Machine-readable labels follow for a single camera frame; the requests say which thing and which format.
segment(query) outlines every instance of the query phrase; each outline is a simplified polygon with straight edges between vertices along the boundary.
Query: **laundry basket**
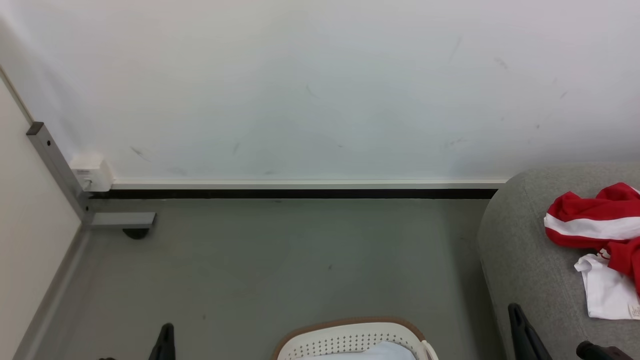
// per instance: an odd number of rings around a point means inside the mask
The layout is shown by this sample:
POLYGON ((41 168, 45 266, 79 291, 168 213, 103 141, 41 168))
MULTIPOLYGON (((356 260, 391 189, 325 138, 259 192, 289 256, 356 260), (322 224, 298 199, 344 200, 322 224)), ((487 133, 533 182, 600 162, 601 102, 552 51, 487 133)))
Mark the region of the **laundry basket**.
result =
POLYGON ((271 360, 363 352, 381 341, 402 345, 416 360, 438 360, 412 323, 399 318, 348 318, 298 329, 280 341, 271 360))

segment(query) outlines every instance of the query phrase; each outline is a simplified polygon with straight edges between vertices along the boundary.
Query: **wall mark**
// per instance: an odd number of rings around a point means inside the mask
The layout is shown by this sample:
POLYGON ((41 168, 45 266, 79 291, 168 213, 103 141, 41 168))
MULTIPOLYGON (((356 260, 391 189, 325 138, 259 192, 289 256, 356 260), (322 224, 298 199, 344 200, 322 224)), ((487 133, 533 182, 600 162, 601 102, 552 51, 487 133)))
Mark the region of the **wall mark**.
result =
POLYGON ((500 67, 503 68, 504 70, 509 70, 509 65, 507 65, 507 63, 504 62, 503 59, 493 58, 493 60, 495 61, 496 64, 500 65, 500 67))
POLYGON ((187 170, 184 170, 181 167, 170 167, 170 168, 168 168, 166 170, 169 171, 172 174, 180 175, 180 176, 187 176, 189 174, 189 172, 187 172, 187 170))
POLYGON ((318 96, 316 96, 316 95, 314 94, 314 92, 313 92, 313 91, 311 91, 311 89, 309 88, 309 84, 307 84, 307 92, 309 93, 309 95, 310 95, 311 97, 315 97, 316 99, 320 99, 318 96))
POLYGON ((458 48, 460 47, 461 43, 462 43, 462 37, 458 37, 458 41, 456 42, 456 45, 453 47, 453 50, 449 54, 449 59, 447 60, 447 63, 450 63, 451 60, 453 60, 453 57, 456 56, 456 53, 458 52, 458 48))
POLYGON ((136 155, 138 155, 139 157, 141 157, 141 158, 142 158, 142 160, 144 160, 144 161, 148 161, 148 162, 151 162, 151 160, 149 160, 149 159, 145 156, 145 153, 142 151, 142 149, 139 149, 139 148, 137 148, 137 147, 133 147, 133 146, 130 146, 129 148, 131 149, 131 151, 135 152, 135 153, 136 153, 136 155))
POLYGON ((448 148, 453 147, 453 146, 455 146, 456 144, 459 144, 459 143, 461 143, 461 142, 467 142, 467 139, 465 139, 465 138, 459 138, 459 139, 457 139, 457 140, 451 140, 451 141, 445 142, 445 143, 444 143, 443 148, 444 148, 444 149, 448 149, 448 148))

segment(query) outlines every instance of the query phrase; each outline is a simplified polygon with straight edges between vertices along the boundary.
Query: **metal bracket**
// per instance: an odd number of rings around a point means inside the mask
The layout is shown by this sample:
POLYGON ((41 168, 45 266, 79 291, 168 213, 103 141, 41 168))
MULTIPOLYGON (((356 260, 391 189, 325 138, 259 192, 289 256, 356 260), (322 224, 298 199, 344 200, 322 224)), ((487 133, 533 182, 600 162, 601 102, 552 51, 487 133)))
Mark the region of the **metal bracket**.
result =
POLYGON ((27 131, 27 137, 84 224, 91 228, 150 229, 152 227, 156 213, 95 213, 89 205, 88 194, 76 180, 45 124, 34 122, 27 131))

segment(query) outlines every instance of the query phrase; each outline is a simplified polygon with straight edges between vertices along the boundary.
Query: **white trim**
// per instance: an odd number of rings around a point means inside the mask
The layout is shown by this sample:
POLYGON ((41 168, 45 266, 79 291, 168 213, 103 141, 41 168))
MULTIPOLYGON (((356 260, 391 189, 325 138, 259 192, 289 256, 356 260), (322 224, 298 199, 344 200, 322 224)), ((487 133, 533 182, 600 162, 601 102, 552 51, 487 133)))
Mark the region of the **white trim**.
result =
POLYGON ((628 240, 640 236, 640 217, 613 220, 579 218, 563 222, 547 213, 545 227, 557 231, 560 235, 583 236, 592 239, 628 240))
POLYGON ((115 179, 114 190, 496 189, 506 179, 478 180, 151 180, 115 179))

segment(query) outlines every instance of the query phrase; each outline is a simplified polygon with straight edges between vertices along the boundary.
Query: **white wall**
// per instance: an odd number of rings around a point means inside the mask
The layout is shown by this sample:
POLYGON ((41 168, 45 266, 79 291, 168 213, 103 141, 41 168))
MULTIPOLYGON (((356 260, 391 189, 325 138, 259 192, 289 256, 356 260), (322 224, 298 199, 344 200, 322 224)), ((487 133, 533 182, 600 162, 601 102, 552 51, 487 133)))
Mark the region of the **white wall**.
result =
POLYGON ((0 359, 11 359, 80 224, 0 79, 0 359))
POLYGON ((640 156, 632 0, 0 1, 35 117, 125 183, 640 156))

